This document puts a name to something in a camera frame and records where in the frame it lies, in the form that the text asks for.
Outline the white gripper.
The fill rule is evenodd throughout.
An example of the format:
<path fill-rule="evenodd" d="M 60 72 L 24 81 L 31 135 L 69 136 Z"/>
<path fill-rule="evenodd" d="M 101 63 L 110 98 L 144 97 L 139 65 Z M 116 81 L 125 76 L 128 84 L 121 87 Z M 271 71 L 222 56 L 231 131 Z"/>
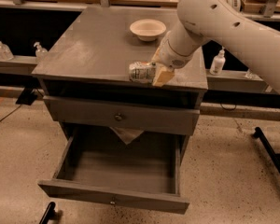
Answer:
<path fill-rule="evenodd" d="M 168 32 L 151 58 L 156 63 L 152 85 L 162 87 L 175 76 L 175 69 L 184 67 L 198 48 L 198 36 L 185 32 Z"/>

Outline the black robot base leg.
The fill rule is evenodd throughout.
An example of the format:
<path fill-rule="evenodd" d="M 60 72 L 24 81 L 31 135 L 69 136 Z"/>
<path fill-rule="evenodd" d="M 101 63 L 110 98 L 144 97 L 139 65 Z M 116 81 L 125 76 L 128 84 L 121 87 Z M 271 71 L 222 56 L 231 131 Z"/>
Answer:
<path fill-rule="evenodd" d="M 267 151 L 268 155 L 270 156 L 275 168 L 277 169 L 278 173 L 280 174 L 280 153 L 276 153 L 270 142 L 268 141 L 267 137 L 263 133 L 260 127 L 256 127 L 253 133 L 253 137 L 259 139 L 260 142 L 263 144 L 265 150 Z"/>

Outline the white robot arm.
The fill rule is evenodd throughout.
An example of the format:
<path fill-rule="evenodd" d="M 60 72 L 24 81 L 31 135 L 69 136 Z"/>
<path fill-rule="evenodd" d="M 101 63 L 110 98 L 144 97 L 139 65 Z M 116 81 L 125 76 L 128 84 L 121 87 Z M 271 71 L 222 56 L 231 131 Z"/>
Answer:
<path fill-rule="evenodd" d="M 155 86 L 166 84 L 197 48 L 213 40 L 280 94 L 280 32 L 245 18 L 237 1 L 178 1 L 177 23 L 152 58 Z"/>

